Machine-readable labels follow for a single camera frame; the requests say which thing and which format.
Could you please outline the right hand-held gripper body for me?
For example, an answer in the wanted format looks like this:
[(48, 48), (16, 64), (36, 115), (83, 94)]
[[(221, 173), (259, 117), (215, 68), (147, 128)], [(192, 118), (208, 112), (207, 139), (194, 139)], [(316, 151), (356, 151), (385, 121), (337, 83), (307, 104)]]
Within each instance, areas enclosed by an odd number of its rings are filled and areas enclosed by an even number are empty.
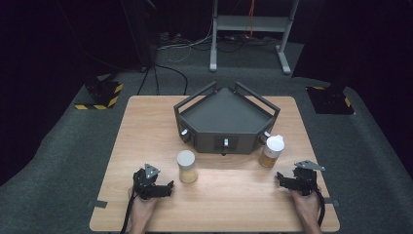
[(317, 171), (324, 172), (325, 167), (320, 166), (310, 160), (295, 163), (293, 170), (295, 185), (293, 190), (299, 191), (302, 195), (310, 195), (318, 188)]

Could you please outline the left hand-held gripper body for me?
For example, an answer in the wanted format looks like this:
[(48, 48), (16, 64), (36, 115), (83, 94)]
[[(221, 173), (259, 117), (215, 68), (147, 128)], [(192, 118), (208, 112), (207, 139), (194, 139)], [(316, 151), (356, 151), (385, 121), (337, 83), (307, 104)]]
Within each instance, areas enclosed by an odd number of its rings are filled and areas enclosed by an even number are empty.
[(133, 174), (133, 191), (143, 200), (159, 198), (162, 195), (162, 189), (156, 184), (160, 170), (145, 163)]

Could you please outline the grey lid seasoning jar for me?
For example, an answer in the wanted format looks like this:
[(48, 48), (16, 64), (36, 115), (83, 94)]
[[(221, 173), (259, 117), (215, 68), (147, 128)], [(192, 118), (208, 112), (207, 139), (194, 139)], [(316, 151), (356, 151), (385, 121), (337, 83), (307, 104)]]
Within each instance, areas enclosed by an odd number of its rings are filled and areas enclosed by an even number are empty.
[(179, 178), (184, 183), (192, 183), (198, 178), (196, 171), (196, 157), (190, 150), (178, 153), (176, 162), (179, 168)]

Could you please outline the white lid seasoning jar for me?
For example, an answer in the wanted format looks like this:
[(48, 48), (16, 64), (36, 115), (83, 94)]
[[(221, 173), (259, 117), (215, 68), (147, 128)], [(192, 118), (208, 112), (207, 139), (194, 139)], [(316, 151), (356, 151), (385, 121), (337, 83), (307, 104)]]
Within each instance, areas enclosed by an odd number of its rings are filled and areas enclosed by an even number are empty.
[(284, 150), (283, 136), (270, 136), (263, 147), (258, 161), (262, 167), (273, 168)]

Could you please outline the dark grey corner rack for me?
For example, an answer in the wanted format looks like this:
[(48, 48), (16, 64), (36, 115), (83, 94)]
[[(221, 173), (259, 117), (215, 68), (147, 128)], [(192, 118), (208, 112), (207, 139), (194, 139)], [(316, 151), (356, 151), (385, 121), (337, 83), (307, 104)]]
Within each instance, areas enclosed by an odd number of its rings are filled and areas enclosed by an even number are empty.
[(249, 154), (264, 144), (281, 109), (238, 82), (212, 82), (174, 107), (178, 134), (200, 153)]

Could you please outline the person's left hand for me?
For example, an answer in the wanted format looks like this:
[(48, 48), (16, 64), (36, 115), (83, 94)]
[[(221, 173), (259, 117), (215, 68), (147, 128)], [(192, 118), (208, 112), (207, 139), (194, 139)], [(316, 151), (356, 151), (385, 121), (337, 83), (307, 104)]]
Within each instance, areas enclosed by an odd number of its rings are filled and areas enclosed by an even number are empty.
[(131, 225), (133, 227), (144, 227), (150, 220), (158, 203), (157, 198), (142, 200), (130, 189), (129, 196), (133, 198), (131, 208)]

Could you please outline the person's right hand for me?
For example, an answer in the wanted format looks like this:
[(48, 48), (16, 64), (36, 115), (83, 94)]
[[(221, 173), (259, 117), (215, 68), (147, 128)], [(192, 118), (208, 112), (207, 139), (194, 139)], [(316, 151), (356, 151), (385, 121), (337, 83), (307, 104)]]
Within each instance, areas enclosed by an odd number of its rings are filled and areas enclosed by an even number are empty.
[(301, 195), (298, 191), (290, 190), (295, 203), (296, 212), (305, 226), (318, 226), (319, 218), (319, 197), (316, 193), (307, 196)]

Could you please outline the yellow black floor block right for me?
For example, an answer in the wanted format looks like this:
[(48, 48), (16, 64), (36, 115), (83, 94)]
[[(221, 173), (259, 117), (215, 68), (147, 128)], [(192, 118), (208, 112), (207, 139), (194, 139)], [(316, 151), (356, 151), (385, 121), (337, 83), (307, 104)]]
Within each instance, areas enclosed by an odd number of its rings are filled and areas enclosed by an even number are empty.
[(350, 100), (344, 87), (331, 84), (328, 87), (307, 87), (307, 94), (317, 114), (353, 115)]

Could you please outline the yellow black striped stand base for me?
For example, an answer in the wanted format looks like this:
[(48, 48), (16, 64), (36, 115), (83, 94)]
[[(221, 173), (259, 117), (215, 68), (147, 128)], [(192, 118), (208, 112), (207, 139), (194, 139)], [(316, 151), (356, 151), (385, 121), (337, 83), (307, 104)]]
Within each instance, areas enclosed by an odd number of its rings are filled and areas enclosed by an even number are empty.
[(78, 110), (110, 109), (117, 102), (123, 89), (123, 85), (117, 81), (99, 80), (97, 77), (90, 78), (84, 87), (82, 93), (88, 98), (74, 102), (74, 107)]

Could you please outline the grey metal stand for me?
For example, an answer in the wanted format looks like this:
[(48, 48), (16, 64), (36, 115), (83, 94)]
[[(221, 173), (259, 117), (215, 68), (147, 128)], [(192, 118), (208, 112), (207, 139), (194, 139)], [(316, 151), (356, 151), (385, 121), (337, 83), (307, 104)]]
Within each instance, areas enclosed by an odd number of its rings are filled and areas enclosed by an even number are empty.
[(282, 72), (290, 74), (292, 72), (285, 56), (285, 46), (290, 34), (290, 30), (295, 20), (295, 14), (300, 0), (291, 0), (291, 8), (286, 17), (256, 17), (253, 14), (255, 0), (251, 0), (250, 12), (247, 16), (225, 16), (218, 14), (218, 1), (212, 0), (212, 35), (209, 57), (209, 70), (217, 70), (217, 33), (219, 31), (243, 31), (249, 34), (253, 32), (277, 32), (282, 34), (281, 42), (276, 46)]

